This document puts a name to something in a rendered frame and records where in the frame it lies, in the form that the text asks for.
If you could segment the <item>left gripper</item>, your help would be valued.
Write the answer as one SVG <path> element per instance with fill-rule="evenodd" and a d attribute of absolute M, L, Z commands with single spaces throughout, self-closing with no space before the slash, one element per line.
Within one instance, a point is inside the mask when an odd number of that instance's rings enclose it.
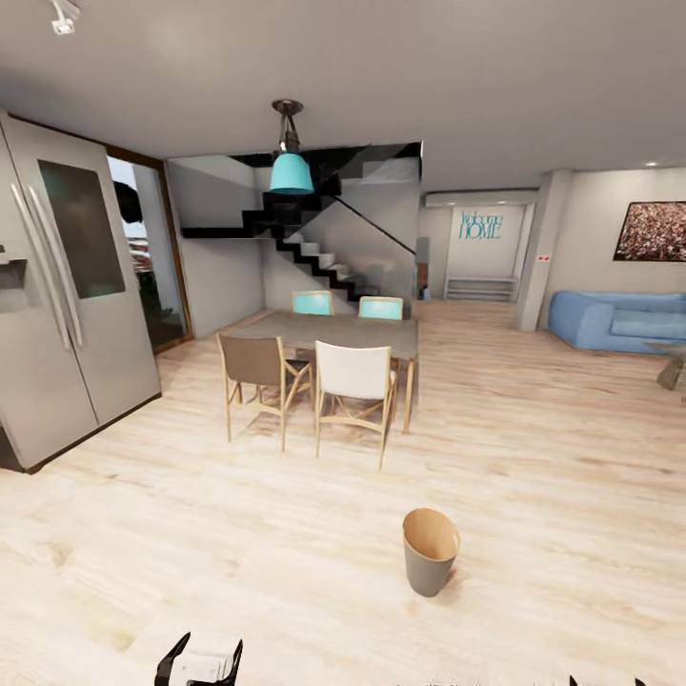
<path fill-rule="evenodd" d="M 191 633 L 186 633 L 185 635 L 183 635 L 181 640 L 179 640 L 179 642 L 177 642 L 177 644 L 175 644 L 175 646 L 171 648 L 171 651 L 168 653 L 168 655 L 164 657 L 164 659 L 162 659 L 160 663 L 158 663 L 156 671 L 159 672 L 155 676 L 154 686 L 170 686 L 170 677 L 172 674 L 172 666 L 174 659 L 178 655 L 182 655 L 185 648 L 187 648 L 187 643 L 189 642 L 190 638 Z M 232 657 L 234 657 L 235 663 L 232 664 L 232 669 L 229 673 L 229 676 L 227 676 L 227 678 L 223 678 L 223 681 L 217 680 L 215 683 L 196 681 L 194 682 L 194 684 L 192 684 L 192 686 L 235 686 L 235 680 L 237 677 L 242 652 L 243 639 L 239 639 L 239 644 L 235 649 L 234 655 L 232 655 Z"/>

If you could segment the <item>trash can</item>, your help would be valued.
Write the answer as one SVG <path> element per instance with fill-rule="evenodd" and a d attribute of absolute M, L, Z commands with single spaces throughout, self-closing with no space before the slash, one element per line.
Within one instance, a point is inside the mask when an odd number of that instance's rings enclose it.
<path fill-rule="evenodd" d="M 408 581 L 419 595 L 435 597 L 460 549 L 460 533 L 446 515 L 426 508 L 410 511 L 402 530 Z"/>

